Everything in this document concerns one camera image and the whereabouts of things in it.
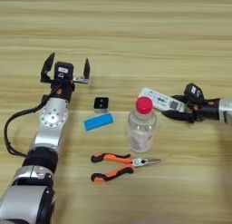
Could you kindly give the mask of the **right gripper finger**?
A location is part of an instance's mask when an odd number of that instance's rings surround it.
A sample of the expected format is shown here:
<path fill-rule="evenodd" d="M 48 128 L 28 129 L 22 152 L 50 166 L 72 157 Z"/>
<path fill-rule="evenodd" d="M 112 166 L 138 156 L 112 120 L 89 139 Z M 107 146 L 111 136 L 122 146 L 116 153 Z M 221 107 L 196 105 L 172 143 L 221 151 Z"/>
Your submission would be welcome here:
<path fill-rule="evenodd" d="M 188 123 L 194 122 L 194 115 L 192 113 L 167 110 L 167 111 L 163 111 L 162 114 L 173 120 L 184 121 Z"/>
<path fill-rule="evenodd" d="M 180 102 L 184 102 L 184 103 L 187 103 L 189 101 L 185 95 L 173 95 L 171 96 L 171 98 L 176 99 Z"/>

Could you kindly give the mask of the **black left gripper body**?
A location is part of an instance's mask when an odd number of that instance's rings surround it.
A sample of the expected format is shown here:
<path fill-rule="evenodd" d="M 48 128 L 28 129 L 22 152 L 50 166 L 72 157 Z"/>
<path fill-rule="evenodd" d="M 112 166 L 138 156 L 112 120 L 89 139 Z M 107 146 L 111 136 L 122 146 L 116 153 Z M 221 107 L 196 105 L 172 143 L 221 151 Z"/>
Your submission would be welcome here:
<path fill-rule="evenodd" d="M 71 80 L 65 79 L 54 79 L 49 82 L 51 85 L 51 92 L 43 96 L 42 101 L 47 102 L 50 98 L 59 98 L 71 101 L 72 93 L 75 90 L 75 84 L 88 84 L 89 78 L 84 77 L 73 77 Z"/>

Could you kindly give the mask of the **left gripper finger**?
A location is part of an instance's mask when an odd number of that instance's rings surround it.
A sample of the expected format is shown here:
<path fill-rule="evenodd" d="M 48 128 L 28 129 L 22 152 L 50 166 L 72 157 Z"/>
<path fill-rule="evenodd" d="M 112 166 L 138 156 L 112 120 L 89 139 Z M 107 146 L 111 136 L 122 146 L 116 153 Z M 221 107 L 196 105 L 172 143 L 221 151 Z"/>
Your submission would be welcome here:
<path fill-rule="evenodd" d="M 48 76 L 48 73 L 52 69 L 54 56 L 55 56 L 55 53 L 50 54 L 43 64 L 43 68 L 41 71 L 41 82 L 42 83 L 49 83 L 51 81 L 50 77 Z"/>
<path fill-rule="evenodd" d="M 91 67 L 90 67 L 89 59 L 86 58 L 84 69 L 83 69 L 83 78 L 84 79 L 89 80 L 89 78 L 90 78 L 90 71 L 91 71 Z"/>

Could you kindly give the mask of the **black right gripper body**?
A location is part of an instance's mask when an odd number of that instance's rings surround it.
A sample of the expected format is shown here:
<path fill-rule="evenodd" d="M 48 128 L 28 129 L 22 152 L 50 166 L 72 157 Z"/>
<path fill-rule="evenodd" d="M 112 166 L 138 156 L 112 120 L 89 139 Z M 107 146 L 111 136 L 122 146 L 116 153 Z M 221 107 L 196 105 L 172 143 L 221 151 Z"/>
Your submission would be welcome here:
<path fill-rule="evenodd" d="M 186 105 L 190 108 L 187 122 L 202 122 L 206 119 L 219 120 L 219 99 L 186 98 Z"/>

